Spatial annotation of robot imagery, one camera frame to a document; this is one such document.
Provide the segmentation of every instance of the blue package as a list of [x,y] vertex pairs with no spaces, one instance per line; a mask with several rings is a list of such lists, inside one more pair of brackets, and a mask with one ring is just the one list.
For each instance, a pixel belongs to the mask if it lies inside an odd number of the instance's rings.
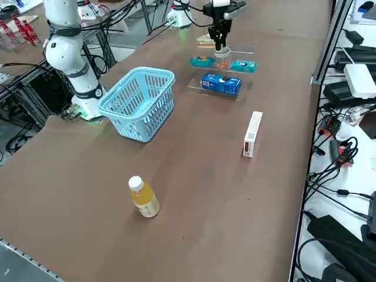
[[225,94],[236,96],[241,85],[239,78],[228,78],[223,75],[215,75],[207,73],[201,80],[203,89],[222,92]]

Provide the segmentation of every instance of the bottle label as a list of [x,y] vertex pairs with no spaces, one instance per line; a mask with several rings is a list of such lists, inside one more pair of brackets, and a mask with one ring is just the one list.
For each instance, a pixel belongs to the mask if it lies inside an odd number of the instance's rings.
[[136,207],[139,208],[141,214],[145,217],[153,217],[156,216],[159,212],[159,202],[154,195],[152,200],[147,204],[135,204]]

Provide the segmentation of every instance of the juice bottle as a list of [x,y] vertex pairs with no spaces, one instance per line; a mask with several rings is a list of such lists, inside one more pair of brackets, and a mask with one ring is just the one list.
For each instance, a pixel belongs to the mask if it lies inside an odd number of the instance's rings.
[[132,176],[128,185],[133,202],[141,214],[145,217],[156,216],[159,212],[159,202],[152,188],[139,176]]

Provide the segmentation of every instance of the white robotic arm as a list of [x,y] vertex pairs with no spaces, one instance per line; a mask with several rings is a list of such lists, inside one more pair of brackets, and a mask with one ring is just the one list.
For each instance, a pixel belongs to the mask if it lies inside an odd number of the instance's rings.
[[78,27],[80,17],[76,0],[44,0],[45,14],[51,27],[57,33],[45,46],[47,62],[55,69],[60,70],[69,79],[75,95],[72,104],[78,104],[86,113],[83,117],[87,120],[100,116],[99,98],[104,90],[99,84],[93,69],[81,57],[83,44],[82,34]]

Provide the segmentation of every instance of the white router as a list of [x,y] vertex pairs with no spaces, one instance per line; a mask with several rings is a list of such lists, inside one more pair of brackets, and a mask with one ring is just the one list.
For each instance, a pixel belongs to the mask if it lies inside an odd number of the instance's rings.
[[370,71],[363,63],[349,63],[344,69],[353,97],[368,99],[376,97],[376,85]]

